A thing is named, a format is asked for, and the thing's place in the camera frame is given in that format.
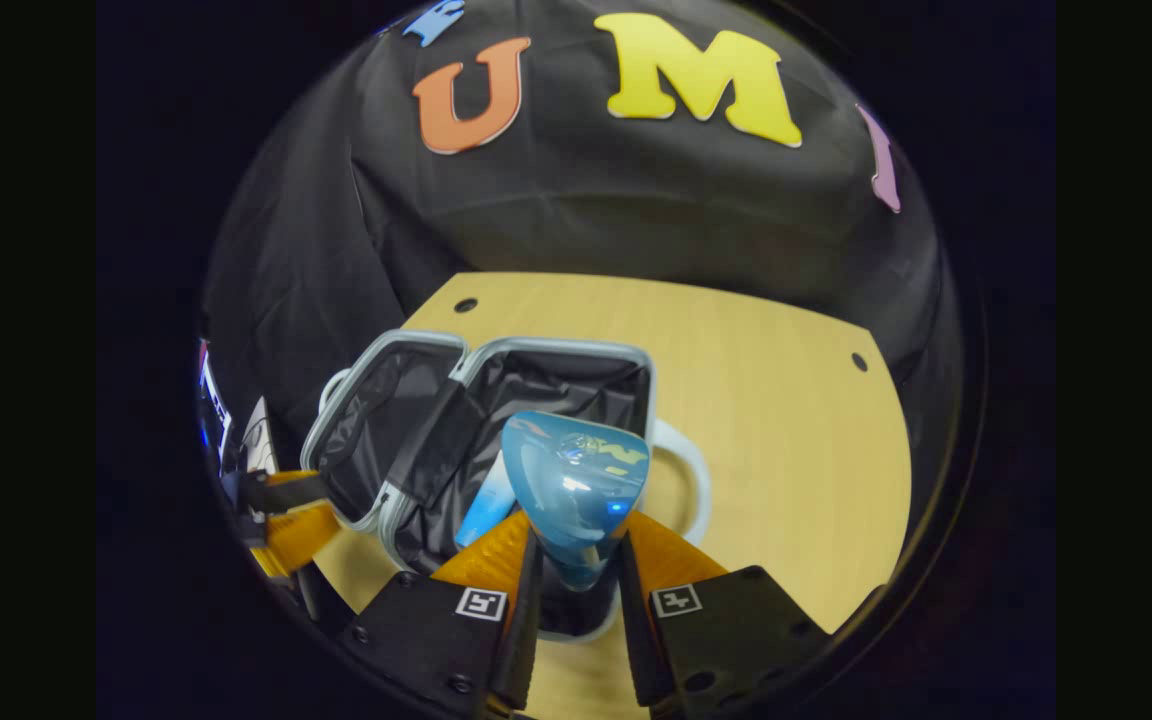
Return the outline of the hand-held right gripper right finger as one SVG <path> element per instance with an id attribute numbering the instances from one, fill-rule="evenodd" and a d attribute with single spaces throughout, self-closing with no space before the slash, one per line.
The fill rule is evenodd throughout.
<path id="1" fill-rule="evenodd" d="M 764 711 L 831 646 L 761 566 L 723 569 L 644 511 L 626 523 L 620 589 L 635 694 L 650 711 Z"/>

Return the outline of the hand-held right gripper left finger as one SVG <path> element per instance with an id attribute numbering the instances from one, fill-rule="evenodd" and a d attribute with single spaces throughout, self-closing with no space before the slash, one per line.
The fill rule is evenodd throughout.
<path id="1" fill-rule="evenodd" d="M 535 669 L 543 564 L 515 511 L 430 577 L 393 575 L 353 620 L 353 661 L 406 717 L 516 717 Z"/>

